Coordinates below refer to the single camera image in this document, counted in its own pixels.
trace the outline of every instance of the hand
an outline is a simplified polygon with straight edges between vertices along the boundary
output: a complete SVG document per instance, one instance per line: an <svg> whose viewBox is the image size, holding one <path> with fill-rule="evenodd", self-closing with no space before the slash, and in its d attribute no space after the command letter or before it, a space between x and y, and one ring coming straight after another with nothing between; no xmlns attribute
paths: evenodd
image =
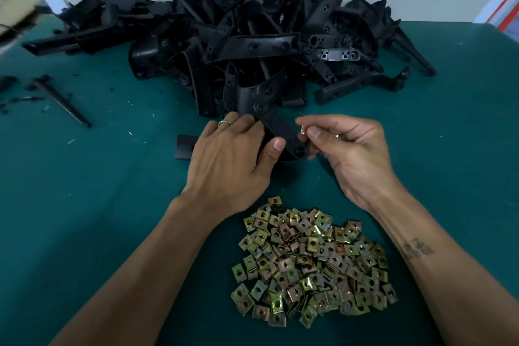
<svg viewBox="0 0 519 346"><path fill-rule="evenodd" d="M403 189L391 167L382 125L346 115L307 115L295 120L308 126L309 159L321 152L330 162L341 190L360 208L370 211L380 196Z"/></svg>
<svg viewBox="0 0 519 346"><path fill-rule="evenodd" d="M181 196L202 202L218 214L218 222L245 211L267 189L270 173L285 147L275 137L258 155L265 135L261 122L251 115L230 112L225 120L207 124L192 153L186 187Z"/></svg>

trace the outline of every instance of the table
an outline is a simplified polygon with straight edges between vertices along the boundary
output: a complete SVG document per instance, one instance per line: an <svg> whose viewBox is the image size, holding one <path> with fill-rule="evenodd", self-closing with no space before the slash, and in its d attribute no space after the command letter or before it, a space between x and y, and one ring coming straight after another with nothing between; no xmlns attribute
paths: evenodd
<svg viewBox="0 0 519 346"><path fill-rule="evenodd" d="M42 38L59 27L48 17L26 37ZM339 112L381 121L402 182L519 297L513 288L519 275L513 264L519 232L519 46L486 25L402 27L438 69L437 77L413 69L397 94L365 88L322 107L309 96L307 107L282 113L295 118ZM174 159L176 136L198 135L207 120L196 114L191 93L174 82L135 80L128 47L38 58L17 45L0 58L1 74L16 75L23 84L52 76L93 124L82 127L51 100L8 105L9 113L0 115L0 344L47 344L183 188L189 163ZM386 52L380 61L388 74L404 66ZM309 90L316 88L309 84ZM26 94L19 85L0 94L0 102ZM387 248L400 302L362 317L330 313L311 330L296 320L277 329L241 317L229 297L236 287L230 268L244 257L237 243L249 211L227 219L208 238L158 344L441 343L398 251L366 212L342 196L329 167L319 159L280 164L256 206L278 194L289 207L319 207L334 223L362 221L366 236Z"/></svg>

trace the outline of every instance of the pile of black plastic parts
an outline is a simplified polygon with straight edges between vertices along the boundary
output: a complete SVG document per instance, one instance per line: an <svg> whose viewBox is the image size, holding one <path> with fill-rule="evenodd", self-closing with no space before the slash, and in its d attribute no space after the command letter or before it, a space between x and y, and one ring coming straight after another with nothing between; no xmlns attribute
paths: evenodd
<svg viewBox="0 0 519 346"><path fill-rule="evenodd" d="M317 82L317 104L369 85L405 86L406 67L383 74L380 47L411 54L427 75L436 70L413 47L381 0L82 0L58 17L63 31L24 43L35 55L94 53L134 41L128 61L139 80L167 75L192 91L208 118L253 114L271 135L287 140L286 155L306 149L272 104L306 105L306 80Z"/></svg>

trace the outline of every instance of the pile of metal clips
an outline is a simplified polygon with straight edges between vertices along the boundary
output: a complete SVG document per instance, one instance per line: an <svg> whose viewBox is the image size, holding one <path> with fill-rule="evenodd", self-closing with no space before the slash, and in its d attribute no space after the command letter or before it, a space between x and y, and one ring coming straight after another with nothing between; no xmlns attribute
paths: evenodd
<svg viewBox="0 0 519 346"><path fill-rule="evenodd" d="M245 269L232 268L239 285L231 294L243 316L252 309L252 317L286 327L287 317L299 313L310 328L318 314L359 316L398 301L385 271L386 252L361 234L360 222L333 226L330 215L285 209L280 197L243 222L251 234L238 245L250 255Z"/></svg>
<svg viewBox="0 0 519 346"><path fill-rule="evenodd" d="M64 30L23 46L35 55L94 53L134 41L128 53L139 80L169 76L192 91L197 111L217 118L250 113L287 141L285 159L307 150L272 106L307 104L307 80L321 85L317 104L362 87L399 91L409 67L388 77L380 47L398 46L427 75L437 71L391 18L385 0L82 0L58 17Z"/></svg>

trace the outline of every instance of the forearm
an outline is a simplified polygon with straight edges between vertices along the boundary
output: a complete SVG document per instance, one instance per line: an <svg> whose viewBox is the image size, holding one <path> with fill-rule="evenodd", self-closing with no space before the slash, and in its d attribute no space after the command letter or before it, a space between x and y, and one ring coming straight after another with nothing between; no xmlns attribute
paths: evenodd
<svg viewBox="0 0 519 346"><path fill-rule="evenodd" d="M152 233L51 345L155 344L191 264L214 227L207 219L196 203L173 200Z"/></svg>
<svg viewBox="0 0 519 346"><path fill-rule="evenodd" d="M447 344L519 344L518 302L417 200L400 189L370 212L402 253Z"/></svg>

